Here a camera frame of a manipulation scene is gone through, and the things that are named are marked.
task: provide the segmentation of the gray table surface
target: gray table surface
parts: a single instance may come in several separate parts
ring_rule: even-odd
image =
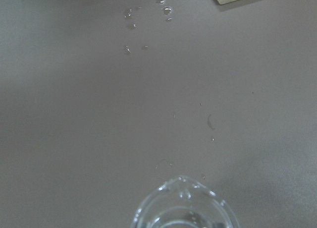
[[[0,0],[0,227],[126,228],[186,174],[315,228],[316,2]]]

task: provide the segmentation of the water splash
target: water splash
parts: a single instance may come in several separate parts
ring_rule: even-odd
[[[133,15],[132,15],[132,9],[126,9],[125,12],[124,12],[124,18],[125,19],[131,19],[133,18]]]
[[[124,52],[125,52],[126,55],[131,54],[131,51],[130,51],[130,47],[129,47],[129,46],[124,46],[123,49],[124,49]]]
[[[135,23],[130,24],[130,25],[128,25],[128,28],[129,28],[130,30],[134,30],[135,28],[137,28],[137,24],[135,24]]]

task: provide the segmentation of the gray countertop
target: gray countertop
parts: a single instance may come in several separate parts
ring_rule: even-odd
[[[126,228],[186,174],[316,228],[316,2],[0,0],[0,227]]]

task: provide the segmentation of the clear glass beaker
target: clear glass beaker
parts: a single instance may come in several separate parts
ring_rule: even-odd
[[[188,176],[179,176],[150,193],[130,228],[240,228],[224,200]]]

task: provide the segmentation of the water drop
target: water drop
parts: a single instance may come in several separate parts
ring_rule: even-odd
[[[170,6],[166,6],[163,8],[163,12],[165,16],[168,16],[172,13],[173,9]]]
[[[166,1],[165,0],[157,0],[156,3],[159,3],[159,4],[164,4]]]
[[[126,55],[131,54],[130,48],[128,46],[124,46],[123,48]]]
[[[135,28],[137,28],[137,24],[133,23],[131,25],[128,25],[129,29],[133,30]]]

